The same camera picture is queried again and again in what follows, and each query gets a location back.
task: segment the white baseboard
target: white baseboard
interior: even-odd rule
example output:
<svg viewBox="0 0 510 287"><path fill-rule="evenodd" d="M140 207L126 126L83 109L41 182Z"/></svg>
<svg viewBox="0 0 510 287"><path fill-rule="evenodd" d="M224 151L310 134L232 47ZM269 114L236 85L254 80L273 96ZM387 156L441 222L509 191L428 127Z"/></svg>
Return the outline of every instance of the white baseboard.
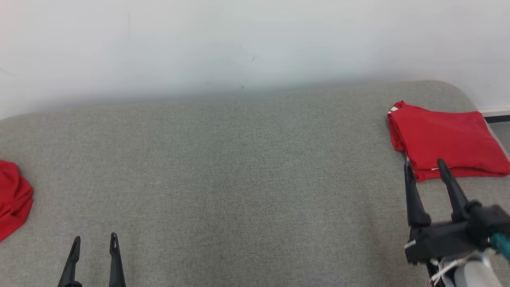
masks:
<svg viewBox="0 0 510 287"><path fill-rule="evenodd" d="M497 108L497 109L481 109L478 110L483 116L499 116L510 115L510 107Z"/></svg>

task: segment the red cloth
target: red cloth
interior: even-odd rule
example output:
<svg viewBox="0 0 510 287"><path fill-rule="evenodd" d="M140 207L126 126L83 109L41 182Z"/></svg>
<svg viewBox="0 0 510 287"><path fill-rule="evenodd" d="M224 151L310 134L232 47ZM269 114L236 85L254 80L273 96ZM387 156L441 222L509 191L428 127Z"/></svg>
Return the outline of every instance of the red cloth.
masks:
<svg viewBox="0 0 510 287"><path fill-rule="evenodd" d="M479 112L436 112L401 101L388 122L393 148L407 153L417 181L441 177L438 158L456 177L510 174L510 163Z"/></svg>
<svg viewBox="0 0 510 287"><path fill-rule="evenodd" d="M27 180L19 174L18 166L0 160L0 242L25 223L33 193Z"/></svg>

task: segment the white wall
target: white wall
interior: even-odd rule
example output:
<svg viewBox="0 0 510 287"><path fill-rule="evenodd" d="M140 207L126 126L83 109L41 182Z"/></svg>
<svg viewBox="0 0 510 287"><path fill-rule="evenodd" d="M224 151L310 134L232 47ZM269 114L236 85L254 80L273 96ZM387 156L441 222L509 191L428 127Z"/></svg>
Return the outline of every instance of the white wall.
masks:
<svg viewBox="0 0 510 287"><path fill-rule="evenodd" d="M510 2L0 0L0 118L413 79L510 110Z"/></svg>

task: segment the gray floor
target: gray floor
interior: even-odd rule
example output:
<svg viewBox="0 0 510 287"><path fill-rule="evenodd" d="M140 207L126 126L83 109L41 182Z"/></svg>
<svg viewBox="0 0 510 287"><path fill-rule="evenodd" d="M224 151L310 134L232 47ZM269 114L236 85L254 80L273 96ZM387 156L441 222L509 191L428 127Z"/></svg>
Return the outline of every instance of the gray floor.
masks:
<svg viewBox="0 0 510 287"><path fill-rule="evenodd" d="M510 152L510 122L489 124L505 149Z"/></svg>

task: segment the folded red cloth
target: folded red cloth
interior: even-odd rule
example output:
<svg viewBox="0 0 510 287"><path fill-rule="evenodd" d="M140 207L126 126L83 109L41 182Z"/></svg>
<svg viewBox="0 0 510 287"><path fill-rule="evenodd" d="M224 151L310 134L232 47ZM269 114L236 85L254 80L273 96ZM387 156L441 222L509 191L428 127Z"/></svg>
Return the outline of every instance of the folded red cloth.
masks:
<svg viewBox="0 0 510 287"><path fill-rule="evenodd" d="M436 112L401 101L388 122L393 148L407 153L417 181L441 177L438 158L457 177L510 174L510 162L479 112Z"/></svg>
<svg viewBox="0 0 510 287"><path fill-rule="evenodd" d="M25 223L32 194L32 187L19 174L18 166L0 160L0 242Z"/></svg>

